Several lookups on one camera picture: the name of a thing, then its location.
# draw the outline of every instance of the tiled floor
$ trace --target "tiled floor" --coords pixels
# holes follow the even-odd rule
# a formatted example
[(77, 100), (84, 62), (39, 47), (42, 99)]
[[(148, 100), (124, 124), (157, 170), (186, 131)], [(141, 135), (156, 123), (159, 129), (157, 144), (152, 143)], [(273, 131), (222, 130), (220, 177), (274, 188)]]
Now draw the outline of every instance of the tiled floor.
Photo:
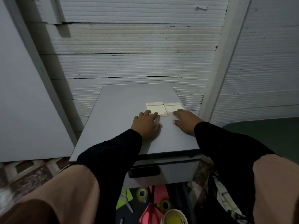
[(68, 163), (69, 157), (0, 163), (0, 215)]
[[(56, 176), (69, 164), (69, 157), (0, 163), (0, 215), (22, 196)], [(194, 209), (201, 209), (207, 196), (207, 180), (213, 164), (200, 160), (188, 192)]]

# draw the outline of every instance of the pink sticky note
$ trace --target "pink sticky note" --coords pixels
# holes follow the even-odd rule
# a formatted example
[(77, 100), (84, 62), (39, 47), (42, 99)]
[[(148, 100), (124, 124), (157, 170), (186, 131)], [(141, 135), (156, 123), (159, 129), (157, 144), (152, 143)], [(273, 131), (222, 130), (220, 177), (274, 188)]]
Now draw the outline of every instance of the pink sticky note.
[(169, 199), (168, 192), (166, 189), (166, 185), (160, 184), (155, 185), (154, 191), (154, 204), (160, 203), (162, 199)]
[(159, 211), (154, 205), (149, 204), (144, 213), (141, 215), (139, 222), (141, 224), (160, 224), (160, 219), (163, 217), (164, 215), (161, 211)]

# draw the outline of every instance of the black sleeve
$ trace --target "black sleeve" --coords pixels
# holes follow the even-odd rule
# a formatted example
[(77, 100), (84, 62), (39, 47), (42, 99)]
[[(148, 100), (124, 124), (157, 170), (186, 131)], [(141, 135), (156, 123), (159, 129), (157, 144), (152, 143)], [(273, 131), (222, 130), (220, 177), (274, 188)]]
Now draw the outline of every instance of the black sleeve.
[(194, 133), (202, 152), (213, 160), (222, 184), (242, 214), (254, 223), (253, 163), (274, 152), (252, 137), (229, 132), (208, 122), (197, 124)]
[(74, 164), (87, 166), (100, 186), (95, 223), (114, 223), (116, 204), (126, 173), (136, 162), (142, 137), (129, 129), (119, 136), (94, 145), (81, 153)]

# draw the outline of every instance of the grey tabletop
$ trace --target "grey tabletop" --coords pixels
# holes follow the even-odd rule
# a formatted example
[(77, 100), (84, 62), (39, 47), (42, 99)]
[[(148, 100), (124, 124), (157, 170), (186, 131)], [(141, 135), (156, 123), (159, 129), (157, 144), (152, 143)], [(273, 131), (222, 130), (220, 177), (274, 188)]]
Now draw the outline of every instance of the grey tabletop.
[[(77, 160), (77, 157), (89, 147), (110, 140), (128, 130), (134, 116), (144, 112), (148, 102), (182, 104), (170, 84), (104, 86), (70, 161)], [(154, 140), (145, 141), (139, 154), (198, 149), (195, 137), (183, 133), (172, 123), (174, 119), (177, 119), (174, 115), (157, 118), (156, 121), (163, 125), (159, 136)]]

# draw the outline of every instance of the hand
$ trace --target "hand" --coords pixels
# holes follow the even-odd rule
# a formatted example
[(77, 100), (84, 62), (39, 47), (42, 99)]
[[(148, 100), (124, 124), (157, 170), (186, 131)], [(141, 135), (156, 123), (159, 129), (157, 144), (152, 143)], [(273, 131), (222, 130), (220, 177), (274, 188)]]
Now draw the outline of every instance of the hand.
[(154, 120), (156, 119), (158, 113), (150, 115), (151, 110), (146, 110), (144, 113), (140, 112), (139, 116), (134, 117), (133, 124), (131, 126), (132, 130), (139, 133), (143, 140), (148, 140), (153, 138), (158, 134), (158, 131), (162, 124), (157, 124), (154, 126)]
[(203, 122), (200, 117), (184, 109), (178, 109), (173, 114), (179, 119), (174, 120), (173, 124), (177, 125), (186, 134), (194, 134), (196, 124)]

